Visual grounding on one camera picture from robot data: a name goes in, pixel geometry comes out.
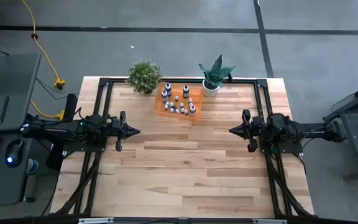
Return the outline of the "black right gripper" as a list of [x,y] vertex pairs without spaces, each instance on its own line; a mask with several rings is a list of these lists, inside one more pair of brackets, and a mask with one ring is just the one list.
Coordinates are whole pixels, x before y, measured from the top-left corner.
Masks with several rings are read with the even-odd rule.
[[235,134],[236,136],[239,136],[242,139],[248,139],[249,144],[247,146],[249,152],[255,152],[258,145],[257,140],[254,139],[253,132],[252,132],[252,123],[250,122],[250,111],[247,109],[244,109],[242,111],[242,120],[244,124],[240,124],[234,128],[231,128],[229,132],[231,134]]

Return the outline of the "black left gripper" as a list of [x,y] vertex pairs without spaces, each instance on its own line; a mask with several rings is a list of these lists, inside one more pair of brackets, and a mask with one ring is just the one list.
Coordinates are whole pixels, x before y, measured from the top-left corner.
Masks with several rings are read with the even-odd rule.
[[125,111],[120,112],[119,125],[120,125],[120,131],[119,131],[119,134],[117,136],[117,141],[116,141],[116,151],[117,152],[122,151],[122,143],[121,143],[122,139],[124,139],[124,138],[127,139],[129,137],[135,136],[140,133],[140,130],[133,128],[126,123],[126,112]]

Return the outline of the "orange translucent plastic bin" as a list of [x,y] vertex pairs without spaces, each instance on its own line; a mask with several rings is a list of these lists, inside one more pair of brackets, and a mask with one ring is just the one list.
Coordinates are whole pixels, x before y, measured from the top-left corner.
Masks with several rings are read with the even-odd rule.
[[[165,110],[165,103],[162,101],[162,90],[165,90],[165,84],[167,82],[160,82],[157,88],[157,93],[154,103],[154,112],[155,114],[161,116],[167,116],[178,119],[187,119],[190,121],[197,121],[201,117],[202,104],[203,104],[203,87],[199,85],[190,85],[187,83],[170,83],[172,86],[172,95],[168,97],[169,102],[173,102],[173,106],[168,106],[168,110]],[[190,87],[189,97],[183,97],[183,86],[188,85]],[[184,113],[173,113],[170,112],[170,108],[181,109],[180,103],[184,103],[184,109],[188,110],[189,113],[189,98],[193,99],[193,104],[196,106],[196,116],[190,116],[189,114],[185,115]]]

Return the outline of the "bushy green potted plant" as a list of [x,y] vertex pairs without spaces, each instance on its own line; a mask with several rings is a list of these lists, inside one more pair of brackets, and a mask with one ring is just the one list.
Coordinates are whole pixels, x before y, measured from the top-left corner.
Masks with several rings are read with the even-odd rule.
[[162,71],[161,67],[151,60],[138,60],[131,63],[127,75],[126,82],[133,87],[134,92],[149,94],[158,87]]

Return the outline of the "snake plant in white pot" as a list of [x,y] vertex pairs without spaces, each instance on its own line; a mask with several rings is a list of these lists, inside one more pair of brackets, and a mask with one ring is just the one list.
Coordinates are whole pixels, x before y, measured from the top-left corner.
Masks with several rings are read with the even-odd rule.
[[218,89],[223,87],[223,81],[227,78],[230,82],[232,81],[231,72],[235,69],[233,67],[222,67],[223,56],[220,55],[214,62],[210,70],[204,68],[199,63],[199,68],[204,73],[204,80],[202,82],[204,88],[204,96],[214,97],[218,93]]

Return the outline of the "black upright panel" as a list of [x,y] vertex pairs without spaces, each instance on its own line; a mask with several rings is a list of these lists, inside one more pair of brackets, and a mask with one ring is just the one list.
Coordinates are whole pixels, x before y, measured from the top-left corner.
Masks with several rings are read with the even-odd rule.
[[[75,94],[70,93],[68,95],[65,105],[65,112],[63,115],[63,121],[65,123],[69,121],[73,121],[73,117],[74,117],[73,114],[76,109],[77,101],[78,98]],[[50,154],[47,157],[45,163],[47,167],[56,171],[60,171],[63,161],[63,148],[64,148],[64,143],[58,142],[53,144],[52,150],[50,151]]]

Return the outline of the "silver aluminium bar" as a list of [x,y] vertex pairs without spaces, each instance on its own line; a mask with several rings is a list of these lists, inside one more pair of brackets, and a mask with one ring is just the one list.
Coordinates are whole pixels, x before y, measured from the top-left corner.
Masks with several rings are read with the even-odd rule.
[[279,219],[253,219],[252,224],[288,224],[286,220],[279,220]]
[[102,218],[81,218],[78,224],[112,224],[114,223],[113,217]]

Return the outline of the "black computer mouse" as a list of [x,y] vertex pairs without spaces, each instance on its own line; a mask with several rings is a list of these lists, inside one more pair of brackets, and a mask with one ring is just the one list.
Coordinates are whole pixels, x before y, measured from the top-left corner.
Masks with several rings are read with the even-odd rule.
[[7,145],[5,152],[5,162],[10,168],[19,166],[23,158],[24,142],[20,139],[13,140]]

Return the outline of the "black pen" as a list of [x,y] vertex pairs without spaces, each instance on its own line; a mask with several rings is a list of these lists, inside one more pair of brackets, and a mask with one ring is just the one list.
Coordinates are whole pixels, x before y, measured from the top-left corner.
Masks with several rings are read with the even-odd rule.
[[6,96],[5,100],[4,100],[3,107],[2,107],[1,115],[0,115],[0,124],[2,124],[4,121],[8,103],[9,103],[9,96]]

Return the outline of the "dark grey desk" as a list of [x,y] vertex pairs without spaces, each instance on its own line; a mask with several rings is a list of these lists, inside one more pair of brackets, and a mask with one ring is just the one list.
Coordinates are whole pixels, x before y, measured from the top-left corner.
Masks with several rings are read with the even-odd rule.
[[[0,206],[21,202],[27,181],[26,168],[31,139],[22,139],[19,130],[29,109],[35,78],[40,65],[37,54],[0,55],[0,115],[9,96],[4,121],[0,124]],[[7,145],[21,139],[23,158],[19,166],[10,168],[5,162]]]

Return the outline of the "black aluminium table frame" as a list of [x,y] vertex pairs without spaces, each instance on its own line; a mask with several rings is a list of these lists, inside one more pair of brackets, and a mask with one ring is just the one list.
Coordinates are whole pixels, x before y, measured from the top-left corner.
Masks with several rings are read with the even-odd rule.
[[104,103],[109,113],[126,112],[140,130],[122,151],[109,139],[101,156],[92,216],[272,218],[270,183],[264,155],[250,153],[247,142],[230,133],[252,115],[290,114],[282,79],[245,79],[226,83],[205,98],[196,121],[160,116],[155,93],[138,95],[121,78],[85,77],[78,107],[83,114]]

